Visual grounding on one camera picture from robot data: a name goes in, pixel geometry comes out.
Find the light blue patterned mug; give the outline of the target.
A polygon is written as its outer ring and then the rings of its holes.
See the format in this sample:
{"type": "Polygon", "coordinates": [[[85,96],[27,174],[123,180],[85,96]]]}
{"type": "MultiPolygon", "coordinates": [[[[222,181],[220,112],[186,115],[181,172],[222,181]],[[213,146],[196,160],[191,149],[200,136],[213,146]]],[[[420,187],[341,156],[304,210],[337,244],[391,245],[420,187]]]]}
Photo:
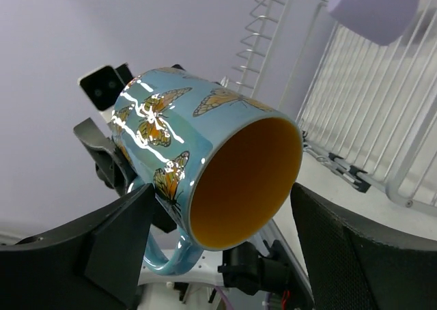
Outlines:
{"type": "Polygon", "coordinates": [[[281,208],[300,170],[302,132],[282,112],[236,91],[163,67],[131,80],[115,101],[114,142],[176,223],[166,257],[153,238],[143,261],[181,275],[204,251],[256,234],[281,208]]]}

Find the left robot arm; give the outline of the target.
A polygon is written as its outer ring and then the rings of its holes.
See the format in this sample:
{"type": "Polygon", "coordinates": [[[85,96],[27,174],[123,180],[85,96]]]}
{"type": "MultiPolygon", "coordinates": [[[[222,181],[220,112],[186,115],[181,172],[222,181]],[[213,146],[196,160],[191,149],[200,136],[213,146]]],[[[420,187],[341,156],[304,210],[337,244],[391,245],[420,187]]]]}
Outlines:
{"type": "MultiPolygon", "coordinates": [[[[110,137],[106,137],[90,118],[73,129],[96,164],[97,176],[119,195],[143,186],[127,158],[110,137]]],[[[201,253],[188,257],[194,266],[184,274],[163,276],[143,268],[140,285],[172,282],[188,298],[192,286],[210,289],[210,303],[224,300],[227,288],[247,295],[266,293],[267,309],[312,309],[314,300],[308,278],[274,221],[248,242],[223,252],[201,253]]]]}

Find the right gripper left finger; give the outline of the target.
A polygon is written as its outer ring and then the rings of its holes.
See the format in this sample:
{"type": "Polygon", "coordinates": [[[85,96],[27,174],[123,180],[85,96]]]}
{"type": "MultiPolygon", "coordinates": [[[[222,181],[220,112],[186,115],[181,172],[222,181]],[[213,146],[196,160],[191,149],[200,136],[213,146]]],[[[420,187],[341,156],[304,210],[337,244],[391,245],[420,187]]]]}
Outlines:
{"type": "Polygon", "coordinates": [[[1,308],[131,308],[153,207],[148,184],[65,225],[1,246],[1,308]]]}

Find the lilac plastic cup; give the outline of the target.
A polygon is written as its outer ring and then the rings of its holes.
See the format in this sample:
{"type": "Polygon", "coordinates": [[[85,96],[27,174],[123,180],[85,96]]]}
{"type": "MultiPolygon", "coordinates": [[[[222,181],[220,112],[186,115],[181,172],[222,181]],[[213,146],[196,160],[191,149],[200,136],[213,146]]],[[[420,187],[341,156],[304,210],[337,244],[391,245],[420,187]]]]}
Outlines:
{"type": "Polygon", "coordinates": [[[415,17],[419,0],[328,0],[340,25],[380,46],[396,41],[415,17]]]}

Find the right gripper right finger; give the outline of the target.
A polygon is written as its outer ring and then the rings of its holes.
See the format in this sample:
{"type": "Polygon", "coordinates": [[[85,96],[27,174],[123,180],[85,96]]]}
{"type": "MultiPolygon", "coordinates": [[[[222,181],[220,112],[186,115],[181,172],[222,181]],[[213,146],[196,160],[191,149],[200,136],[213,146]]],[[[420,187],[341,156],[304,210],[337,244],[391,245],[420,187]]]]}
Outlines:
{"type": "Polygon", "coordinates": [[[435,309],[436,241],[295,183],[290,202],[316,309],[435,309]]]}

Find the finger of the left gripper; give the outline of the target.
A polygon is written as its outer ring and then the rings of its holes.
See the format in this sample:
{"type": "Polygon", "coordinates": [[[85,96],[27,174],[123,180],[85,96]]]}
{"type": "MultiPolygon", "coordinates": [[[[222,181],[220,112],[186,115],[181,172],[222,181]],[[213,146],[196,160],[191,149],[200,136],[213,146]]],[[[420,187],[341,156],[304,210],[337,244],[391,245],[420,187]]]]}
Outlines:
{"type": "Polygon", "coordinates": [[[98,178],[119,196],[127,194],[137,175],[113,140],[104,136],[92,118],[77,124],[73,131],[94,160],[98,178]]]}

